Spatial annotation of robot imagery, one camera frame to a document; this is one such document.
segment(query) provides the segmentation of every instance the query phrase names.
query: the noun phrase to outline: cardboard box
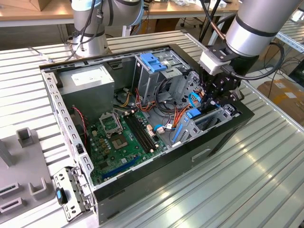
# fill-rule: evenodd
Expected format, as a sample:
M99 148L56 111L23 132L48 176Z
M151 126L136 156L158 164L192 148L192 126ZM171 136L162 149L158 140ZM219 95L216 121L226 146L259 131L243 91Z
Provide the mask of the cardboard box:
M52 0L0 0L0 4L42 11Z
M268 96L271 81L264 82L257 89ZM287 79L274 80L269 99L304 126L304 92Z

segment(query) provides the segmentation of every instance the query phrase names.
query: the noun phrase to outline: metal table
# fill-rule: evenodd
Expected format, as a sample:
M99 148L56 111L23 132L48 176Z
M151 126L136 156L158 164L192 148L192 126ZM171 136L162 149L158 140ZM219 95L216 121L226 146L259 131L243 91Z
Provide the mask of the metal table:
M180 31L108 39L114 53L177 43L198 60L204 47ZM70 51L62 44L38 47L55 59ZM0 52L0 137L21 127L36 129L54 175L72 165L52 114L38 65L26 48ZM304 129L250 84L241 91L253 119L199 166L142 199L104 224L118 227L297 227L304 218ZM56 199L1 227L96 227L88 212L68 224Z
M277 33L276 37L293 49L301 53L304 52L304 25L288 20Z

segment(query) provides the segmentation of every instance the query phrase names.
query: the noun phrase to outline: expansion slot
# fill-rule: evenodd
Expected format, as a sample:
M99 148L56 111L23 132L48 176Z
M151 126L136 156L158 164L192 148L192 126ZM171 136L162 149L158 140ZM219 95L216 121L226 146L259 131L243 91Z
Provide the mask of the expansion slot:
M136 139L144 149L146 153L150 153L151 150L155 150L156 147L149 137L149 135L146 133L146 131L143 129L137 118L133 115L125 116L124 117L125 122L128 124L129 128L131 129L132 133L135 135Z
M135 165L136 160L138 160L140 157L136 157L134 158L132 161L127 162L126 164L123 164L122 166L117 167L116 169L107 172L106 174L103 174L102 177L103 179L114 176L118 173L120 173L121 171L130 168L131 166Z

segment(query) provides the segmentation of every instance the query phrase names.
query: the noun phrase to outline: blue cable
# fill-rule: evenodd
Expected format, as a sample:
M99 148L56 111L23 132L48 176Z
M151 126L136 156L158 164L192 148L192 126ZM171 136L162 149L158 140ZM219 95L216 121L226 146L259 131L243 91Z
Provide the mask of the blue cable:
M138 29L136 30L136 32L134 33L134 35L136 35L136 33L141 29L141 25L142 25L142 20L140 20Z
M194 92L191 92L191 93L189 94L189 96L188 96L189 102L190 102L191 106L192 106L193 108L195 108L195 105L194 105L194 103L193 103L193 101L192 101L192 99L191 99L191 95L193 95L193 96L198 100L198 102L201 101L201 98L200 98L199 95L197 95L197 94L194 93Z
M159 127L162 127L162 125L161 125L161 124L156 125L156 126L154 127L154 130L156 131L156 129L159 128Z
M168 127L165 127L165 126L162 126L161 124L159 124L159 125L156 125L156 126L154 127L154 130L156 131L157 128L160 128L160 127L167 128L167 129L172 129L172 130L175 129L175 128L168 128Z

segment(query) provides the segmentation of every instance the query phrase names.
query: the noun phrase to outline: white sticker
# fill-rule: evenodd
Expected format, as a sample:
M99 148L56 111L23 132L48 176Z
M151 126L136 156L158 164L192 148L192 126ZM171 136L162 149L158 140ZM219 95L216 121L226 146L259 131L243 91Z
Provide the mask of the white sticker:
M293 93L285 93L289 98L296 98L296 95Z
M163 65L169 65L169 62L168 61L162 61L161 64L163 64Z
M277 87L279 87L280 89L286 88L286 86L283 83L280 83L280 82L275 83L275 85Z
M76 86L96 81L101 81L103 84L109 82L109 76L102 68L73 74L72 79Z

